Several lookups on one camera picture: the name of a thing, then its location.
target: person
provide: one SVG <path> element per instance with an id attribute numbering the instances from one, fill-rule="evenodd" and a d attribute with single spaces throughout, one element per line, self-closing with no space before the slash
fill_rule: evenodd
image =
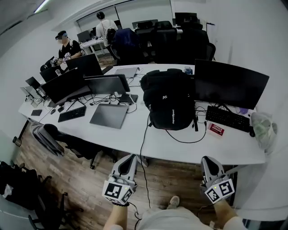
<path id="1" fill-rule="evenodd" d="M 107 30 L 109 28 L 113 28 L 115 30 L 118 30 L 118 27 L 116 26 L 114 21 L 106 19 L 105 14 L 103 12 L 98 12 L 97 18 L 101 22 L 96 26 L 96 36 L 101 37 L 103 39 L 103 42 L 104 42 L 106 49 L 110 52 L 112 57 L 116 60 L 117 58 L 111 50 L 111 44 L 108 43 L 106 33 L 107 33 Z"/>
<path id="2" fill-rule="evenodd" d="M 82 55 L 79 43 L 73 40 L 71 45 L 70 38 L 68 38 L 66 31 L 59 32 L 55 39 L 59 44 L 63 44 L 62 48 L 59 50 L 58 65 L 63 63 L 63 59 L 67 53 L 69 53 L 71 59 L 80 57 Z"/>
<path id="3" fill-rule="evenodd" d="M 137 230 L 211 230 L 204 225 L 192 212 L 184 207 L 178 207 L 180 198 L 173 196 L 167 210 L 149 209 L 142 215 Z M 223 230 L 247 230 L 235 211 L 225 200 L 214 204 L 219 227 Z M 103 230 L 126 230 L 127 207 L 113 206 Z"/>

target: black t-shirt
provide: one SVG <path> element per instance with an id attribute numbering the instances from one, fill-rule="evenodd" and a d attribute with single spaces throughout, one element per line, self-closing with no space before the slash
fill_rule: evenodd
<path id="1" fill-rule="evenodd" d="M 81 51 L 80 45 L 78 42 L 73 40 L 73 46 L 71 47 L 70 42 L 67 44 L 66 47 L 62 46 L 62 51 L 59 50 L 59 58 L 64 58 L 66 53 L 70 53 L 71 56 Z"/>

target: black mouse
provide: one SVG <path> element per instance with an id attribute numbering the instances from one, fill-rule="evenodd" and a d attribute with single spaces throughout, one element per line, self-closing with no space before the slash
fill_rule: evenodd
<path id="1" fill-rule="evenodd" d="M 252 126 L 249 127 L 249 134 L 251 137 L 255 137 L 254 129 Z"/>
<path id="2" fill-rule="evenodd" d="M 55 110 L 55 109 L 51 110 L 50 114 L 53 114 L 54 112 L 56 112 L 56 110 Z"/>

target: white t-shirt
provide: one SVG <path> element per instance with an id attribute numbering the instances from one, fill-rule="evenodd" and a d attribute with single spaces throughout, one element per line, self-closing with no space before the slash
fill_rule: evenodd
<path id="1" fill-rule="evenodd" d="M 115 22 L 108 19 L 103 19 L 101 22 L 96 26 L 96 36 L 102 37 L 105 47 L 109 46 L 107 38 L 106 38 L 106 31 L 109 27 L 113 27 L 115 30 L 118 30 Z"/>
<path id="2" fill-rule="evenodd" d="M 137 230 L 212 230 L 203 224 L 187 209 L 161 210 L 141 220 Z M 110 230 L 123 230 L 121 226 L 113 225 Z M 223 230 L 247 230 L 240 217 L 231 218 Z"/>

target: red and white package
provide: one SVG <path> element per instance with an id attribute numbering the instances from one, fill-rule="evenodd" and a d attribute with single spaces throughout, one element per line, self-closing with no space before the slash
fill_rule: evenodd
<path id="1" fill-rule="evenodd" d="M 219 127 L 218 125 L 210 123 L 208 125 L 208 133 L 215 137 L 223 137 L 224 129 Z"/>

